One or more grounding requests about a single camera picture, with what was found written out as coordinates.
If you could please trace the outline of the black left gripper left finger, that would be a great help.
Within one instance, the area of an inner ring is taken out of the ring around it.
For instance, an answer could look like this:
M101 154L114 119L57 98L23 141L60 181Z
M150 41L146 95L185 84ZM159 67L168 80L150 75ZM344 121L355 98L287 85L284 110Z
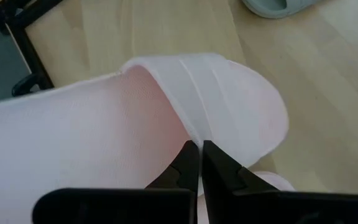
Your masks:
M187 141L145 188L54 190L38 199L32 222L196 223L199 161L197 145Z

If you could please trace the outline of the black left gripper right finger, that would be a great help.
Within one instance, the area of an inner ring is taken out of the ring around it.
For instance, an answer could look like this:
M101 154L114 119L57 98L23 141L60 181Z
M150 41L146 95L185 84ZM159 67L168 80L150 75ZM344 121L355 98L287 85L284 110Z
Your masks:
M278 190L212 141L202 178L210 223L358 223L358 195Z

